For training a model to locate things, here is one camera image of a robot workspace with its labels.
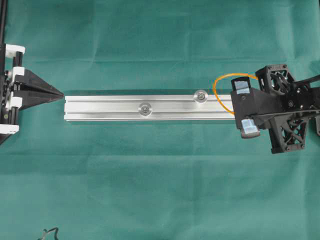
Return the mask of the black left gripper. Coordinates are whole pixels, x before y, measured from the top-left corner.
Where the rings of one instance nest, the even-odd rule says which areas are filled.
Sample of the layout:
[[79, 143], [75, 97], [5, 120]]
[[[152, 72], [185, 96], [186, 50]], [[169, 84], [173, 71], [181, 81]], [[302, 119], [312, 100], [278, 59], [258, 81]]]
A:
[[[19, 127], [19, 111], [37, 105], [60, 100], [63, 93], [48, 84], [32, 71], [22, 67], [25, 48], [19, 45], [0, 45], [0, 143], [17, 133]], [[12, 59], [12, 69], [5, 70], [5, 61]], [[15, 84], [21, 89], [30, 91], [14, 91]]]

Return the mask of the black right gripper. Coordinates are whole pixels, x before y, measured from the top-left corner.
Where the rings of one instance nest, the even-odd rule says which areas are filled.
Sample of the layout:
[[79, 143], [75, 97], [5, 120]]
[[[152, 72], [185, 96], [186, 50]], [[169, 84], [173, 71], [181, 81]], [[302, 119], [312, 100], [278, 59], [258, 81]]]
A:
[[262, 130], [268, 130], [272, 153], [304, 149], [309, 121], [315, 120], [317, 130], [320, 126], [320, 89], [311, 86], [320, 77], [297, 81], [285, 64], [267, 65], [255, 76], [258, 89], [251, 86], [249, 77], [231, 81], [230, 96], [241, 137], [259, 137]]

